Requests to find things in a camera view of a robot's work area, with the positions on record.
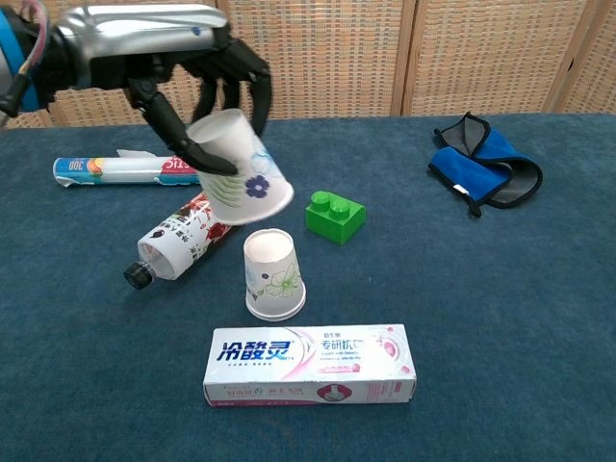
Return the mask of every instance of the white paper cup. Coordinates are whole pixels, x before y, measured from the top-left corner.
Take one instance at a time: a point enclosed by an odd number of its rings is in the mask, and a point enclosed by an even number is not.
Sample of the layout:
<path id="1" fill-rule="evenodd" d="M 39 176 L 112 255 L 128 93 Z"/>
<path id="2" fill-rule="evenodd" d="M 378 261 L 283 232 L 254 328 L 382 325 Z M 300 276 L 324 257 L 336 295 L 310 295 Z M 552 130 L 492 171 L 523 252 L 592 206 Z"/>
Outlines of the white paper cup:
<path id="1" fill-rule="evenodd" d="M 237 176 L 197 173 L 216 221 L 232 225 L 258 221 L 277 214 L 293 199 L 293 187 L 241 110 L 206 115 L 187 133 L 206 152 L 232 162 L 239 171 Z"/>
<path id="2" fill-rule="evenodd" d="M 293 238 L 280 229 L 263 229 L 244 242 L 246 307 L 265 321 L 283 321 L 306 301 L 306 287 Z"/>

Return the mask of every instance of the flower pattern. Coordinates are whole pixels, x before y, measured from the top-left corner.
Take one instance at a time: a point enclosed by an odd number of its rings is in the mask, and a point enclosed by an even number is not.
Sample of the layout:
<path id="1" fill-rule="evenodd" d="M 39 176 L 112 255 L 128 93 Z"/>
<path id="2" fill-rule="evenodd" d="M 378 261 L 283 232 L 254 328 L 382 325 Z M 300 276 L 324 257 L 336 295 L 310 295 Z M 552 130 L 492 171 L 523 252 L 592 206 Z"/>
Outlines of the flower pattern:
<path id="1" fill-rule="evenodd" d="M 246 269 L 246 282 L 249 286 L 254 286 L 257 282 L 256 278 L 254 277 L 254 274 L 250 269 Z"/>
<path id="2" fill-rule="evenodd" d="M 208 230 L 207 240 L 214 240 L 220 238 L 227 232 L 229 226 L 222 223 L 214 223 L 212 227 Z"/>
<path id="3" fill-rule="evenodd" d="M 210 213 L 212 212 L 212 209 L 209 207 L 206 207 L 207 205 L 208 205 L 208 198 L 204 193 L 202 193 L 198 195 L 197 197 L 195 197 L 193 200 L 191 200 L 188 204 L 186 204 L 180 210 L 178 210 L 175 215 L 177 215 L 178 217 L 187 218 L 187 217 L 191 217 L 195 215 L 199 210 L 205 208 L 205 214 L 209 218 Z"/>
<path id="4" fill-rule="evenodd" d="M 267 175 L 271 178 L 280 178 L 282 172 L 265 149 L 256 151 L 250 157 L 250 165 L 255 173 Z"/>
<path id="5" fill-rule="evenodd" d="M 259 292 L 252 292 L 250 289 L 246 289 L 246 290 L 248 291 L 250 296 L 252 296 L 252 299 L 254 301 L 257 301 L 257 298 L 259 298 L 259 295 L 263 295 L 263 289 L 261 289 Z"/>
<path id="6" fill-rule="evenodd" d="M 286 271 L 280 271 L 271 277 L 265 290 L 271 296 L 286 298 L 291 296 L 297 287 L 299 287 L 299 272 L 295 269 L 295 263 L 291 263 Z"/>
<path id="7" fill-rule="evenodd" d="M 250 197 L 262 199 L 268 195 L 267 190 L 270 187 L 270 182 L 263 175 L 257 175 L 246 180 L 245 186 L 246 194 Z"/>

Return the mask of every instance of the green lego brick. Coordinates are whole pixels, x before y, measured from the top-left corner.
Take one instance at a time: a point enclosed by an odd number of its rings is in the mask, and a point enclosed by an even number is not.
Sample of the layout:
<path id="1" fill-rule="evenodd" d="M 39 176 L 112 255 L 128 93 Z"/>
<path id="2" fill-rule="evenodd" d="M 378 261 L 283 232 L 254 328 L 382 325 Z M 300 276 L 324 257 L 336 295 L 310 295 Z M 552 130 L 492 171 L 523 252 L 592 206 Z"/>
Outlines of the green lego brick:
<path id="1" fill-rule="evenodd" d="M 366 221 L 366 207 L 333 192 L 317 191 L 306 207 L 306 227 L 342 245 Z"/>

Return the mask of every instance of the woven wall panel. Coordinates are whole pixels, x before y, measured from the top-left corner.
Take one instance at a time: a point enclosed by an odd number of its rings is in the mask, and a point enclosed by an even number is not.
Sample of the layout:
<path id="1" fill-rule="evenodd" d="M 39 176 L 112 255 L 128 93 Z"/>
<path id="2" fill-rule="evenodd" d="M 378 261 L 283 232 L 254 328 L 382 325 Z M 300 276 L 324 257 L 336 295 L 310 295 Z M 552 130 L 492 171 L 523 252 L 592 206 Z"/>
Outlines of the woven wall panel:
<path id="1" fill-rule="evenodd" d="M 271 118 L 390 113 L 401 0 L 224 4 L 234 34 L 271 66 Z"/>
<path id="2" fill-rule="evenodd" d="M 403 112 L 540 112 L 584 5 L 430 0 Z"/>
<path id="3" fill-rule="evenodd" d="M 616 2 L 588 52 L 565 112 L 616 114 Z"/>
<path id="4" fill-rule="evenodd" d="M 22 114 L 19 117 L 9 119 L 7 128 L 45 128 L 52 127 L 53 122 L 46 111 Z"/>
<path id="5" fill-rule="evenodd" d="M 12 1 L 13 7 L 19 10 L 21 2 Z M 92 0 L 87 2 L 96 4 L 165 4 L 165 3 L 198 3 L 214 6 L 214 0 Z M 45 2 L 53 20 L 68 8 L 84 5 L 83 0 L 62 0 Z M 177 66 L 173 73 L 173 79 L 159 89 L 167 96 L 175 110 L 185 122 L 190 120 L 192 111 L 198 100 L 197 79 L 188 72 Z M 89 126 L 89 125 L 118 125 L 118 124 L 143 124 L 143 118 L 138 111 L 133 110 L 126 100 L 122 90 L 67 90 L 59 91 L 57 104 L 51 109 L 50 124 L 58 126 Z M 12 126 L 37 126 L 35 122 L 44 120 L 41 115 L 21 115 L 17 120 L 10 123 Z"/>

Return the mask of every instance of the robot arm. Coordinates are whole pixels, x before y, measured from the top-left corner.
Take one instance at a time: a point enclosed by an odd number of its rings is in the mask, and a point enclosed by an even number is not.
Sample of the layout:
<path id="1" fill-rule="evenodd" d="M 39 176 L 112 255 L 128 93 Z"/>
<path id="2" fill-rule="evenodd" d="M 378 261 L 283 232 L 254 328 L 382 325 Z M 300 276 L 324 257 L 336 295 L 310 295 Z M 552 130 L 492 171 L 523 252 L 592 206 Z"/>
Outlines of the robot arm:
<path id="1" fill-rule="evenodd" d="M 257 135 L 263 132 L 270 112 L 270 69 L 241 40 L 231 37 L 229 23 L 215 8 L 79 7 L 66 11 L 47 31 L 43 26 L 0 7 L 0 92 L 6 92 L 0 97 L 0 111 L 9 116 L 47 108 L 58 90 L 124 89 L 131 106 L 187 164 L 209 173 L 236 174 L 235 166 L 204 152 L 188 137 L 177 113 L 157 90 L 179 64 L 202 80 L 192 120 L 214 108 L 218 80 L 223 81 L 225 109 L 239 107 L 240 82 L 247 81 L 253 99 L 251 123 Z M 22 75 L 23 57 L 38 51 L 36 40 L 45 32 L 44 55 L 32 72 Z M 8 75 L 13 82 L 7 90 Z"/>

